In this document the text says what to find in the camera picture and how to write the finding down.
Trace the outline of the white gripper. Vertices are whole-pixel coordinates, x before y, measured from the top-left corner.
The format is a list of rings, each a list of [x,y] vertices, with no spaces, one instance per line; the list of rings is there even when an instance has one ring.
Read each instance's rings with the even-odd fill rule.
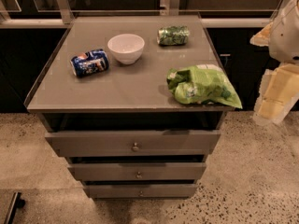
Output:
[[[253,120],[261,126],[280,124],[299,100],[299,65],[292,64],[299,63],[299,0],[290,0],[249,42],[268,46],[270,56],[282,63],[265,70]]]

